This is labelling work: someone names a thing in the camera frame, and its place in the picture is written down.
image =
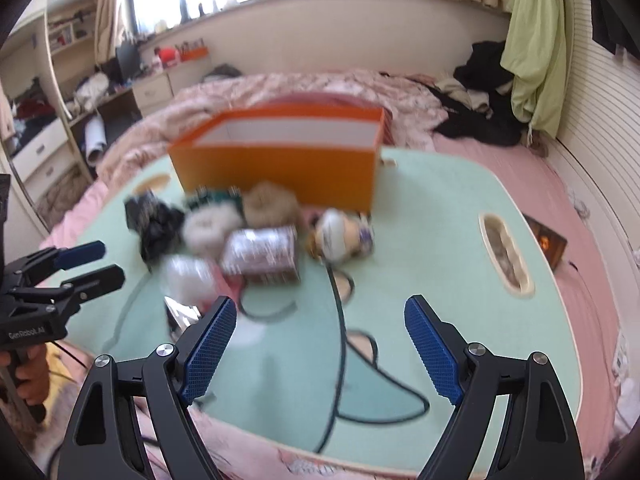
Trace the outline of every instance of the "light green table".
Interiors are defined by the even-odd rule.
[[[398,165],[378,175],[373,256],[336,270],[302,256],[300,285],[247,289],[242,306],[249,317],[239,319],[205,397],[206,412],[327,458],[420,471],[452,413],[404,328],[404,302],[422,294],[442,320],[494,354],[548,354],[575,416],[580,370],[566,312],[500,182],[460,158],[396,149],[383,156]],[[142,263],[123,208],[138,184],[163,173],[172,179],[160,197],[179,204],[182,189],[165,157],[109,202],[79,240],[99,239],[108,248],[88,268],[117,263],[127,276],[121,291],[87,304],[68,324],[70,341],[95,354],[137,358],[168,341],[158,277]],[[524,254],[535,284],[530,298],[508,292],[490,263],[479,229],[485,212],[504,219]],[[343,302],[337,289],[347,277],[353,293],[348,301],[343,293]],[[272,316],[283,309],[287,315]],[[488,469],[505,409],[500,398],[477,472]]]

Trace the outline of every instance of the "human hand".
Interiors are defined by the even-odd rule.
[[[15,377],[24,381],[18,386],[18,395],[29,406],[43,403],[49,396],[49,364],[47,346],[37,345],[27,349],[28,362],[18,366]],[[8,352],[0,352],[0,366],[11,364]]]

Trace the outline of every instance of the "open cardboard box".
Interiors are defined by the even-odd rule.
[[[383,108],[278,105],[223,112],[178,139],[169,155],[185,192],[249,190],[263,180],[303,204],[370,212]]]

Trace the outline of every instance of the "blue gripper pad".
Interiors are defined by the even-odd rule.
[[[100,241],[90,242],[78,247],[60,251],[58,257],[53,261],[56,269],[69,270],[79,267],[95,260],[100,260],[106,254],[107,249]]]
[[[404,325],[437,393],[459,405],[464,394],[458,383],[458,364],[413,298],[404,304]]]
[[[211,321],[184,364],[184,380],[179,395],[188,406],[207,393],[213,373],[235,328],[236,306],[233,301],[228,300]]]

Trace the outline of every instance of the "silver screw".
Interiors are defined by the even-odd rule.
[[[486,348],[480,343],[471,343],[469,345],[469,351],[473,355],[484,355],[484,353],[486,352]]]
[[[546,365],[549,362],[549,358],[542,352],[533,352],[533,360],[539,365]]]
[[[156,348],[156,354],[158,354],[160,357],[167,357],[172,353],[174,353],[174,346],[170,343],[164,343],[163,345],[160,345],[158,348]]]
[[[111,358],[106,354],[102,354],[102,355],[98,355],[98,357],[95,358],[94,363],[98,368],[104,368],[106,365],[109,364],[109,361],[111,361]]]

